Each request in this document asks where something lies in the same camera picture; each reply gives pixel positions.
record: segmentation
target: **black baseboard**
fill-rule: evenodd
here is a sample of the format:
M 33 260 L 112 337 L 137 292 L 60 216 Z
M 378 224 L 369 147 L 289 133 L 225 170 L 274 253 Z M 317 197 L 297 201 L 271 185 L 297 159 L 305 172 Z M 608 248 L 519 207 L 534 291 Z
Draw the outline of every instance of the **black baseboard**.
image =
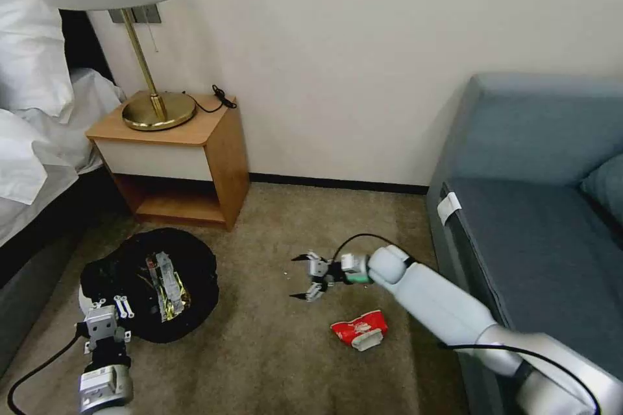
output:
M 409 193 L 411 195 L 425 195 L 427 186 L 387 184 L 378 182 L 358 182 L 355 180 L 333 180 L 331 178 L 294 177 L 289 175 L 250 173 L 252 182 L 272 183 L 279 185 L 303 185 L 320 188 L 341 188 L 366 191 L 385 191 L 387 193 Z

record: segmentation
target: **black bag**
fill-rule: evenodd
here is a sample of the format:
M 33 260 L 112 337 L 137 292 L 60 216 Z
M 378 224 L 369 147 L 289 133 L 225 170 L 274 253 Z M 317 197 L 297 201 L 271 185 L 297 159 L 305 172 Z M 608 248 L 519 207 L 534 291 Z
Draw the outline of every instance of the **black bag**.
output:
M 168 255 L 185 292 L 183 311 L 164 321 L 153 280 L 154 258 L 160 253 Z M 93 302 L 105 298 L 107 305 L 114 305 L 115 295 L 125 295 L 134 318 L 120 318 L 120 325 L 155 343 L 172 342 L 187 335 L 204 322 L 219 301 L 216 257 L 201 240 L 173 228 L 128 238 L 110 255 L 87 264 L 80 284 L 84 295 Z M 162 297 L 163 288 L 159 289 Z

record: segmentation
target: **white wall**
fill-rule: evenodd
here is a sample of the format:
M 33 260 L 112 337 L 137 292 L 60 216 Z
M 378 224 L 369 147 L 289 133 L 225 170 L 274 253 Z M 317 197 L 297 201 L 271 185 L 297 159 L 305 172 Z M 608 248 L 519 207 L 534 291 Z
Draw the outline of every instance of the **white wall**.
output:
M 477 71 L 618 75 L 623 0 L 172 0 L 141 27 L 162 89 L 235 93 L 251 170 L 427 184 Z M 123 26 L 92 14 L 118 83 Z

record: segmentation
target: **floor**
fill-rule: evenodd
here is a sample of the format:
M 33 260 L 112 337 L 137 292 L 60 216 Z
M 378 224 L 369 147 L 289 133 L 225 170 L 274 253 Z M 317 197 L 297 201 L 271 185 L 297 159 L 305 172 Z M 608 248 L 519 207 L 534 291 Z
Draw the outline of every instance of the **floor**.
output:
M 3 399 L 15 379 L 73 335 L 72 325 L 82 318 L 77 287 L 83 264 L 155 227 L 108 213 L 88 229 L 0 381 Z M 312 248 L 331 255 L 363 231 L 394 239 L 434 267 L 422 196 L 253 184 L 233 232 L 185 229 L 217 256 L 220 302 L 200 328 L 177 342 L 130 343 L 134 415 L 467 413 L 456 357 L 439 350 L 380 287 L 336 287 L 313 304 L 288 297 L 309 285 L 304 265 L 291 263 L 292 257 Z M 361 239 L 350 249 L 371 252 L 379 245 Z M 389 325 L 376 348 L 359 353 L 330 331 L 336 321 L 375 309 Z M 80 347 L 20 388 L 22 410 L 77 413 L 77 382 L 88 362 Z M 0 413 L 6 410 L 0 407 Z

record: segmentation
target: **red snack bag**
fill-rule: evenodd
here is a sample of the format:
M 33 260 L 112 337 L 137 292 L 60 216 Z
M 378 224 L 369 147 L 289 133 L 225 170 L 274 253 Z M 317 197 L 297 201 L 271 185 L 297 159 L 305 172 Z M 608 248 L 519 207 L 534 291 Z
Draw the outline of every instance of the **red snack bag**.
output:
M 331 329 L 346 345 L 364 351 L 381 343 L 387 333 L 387 323 L 381 310 L 375 310 L 353 321 L 332 324 Z

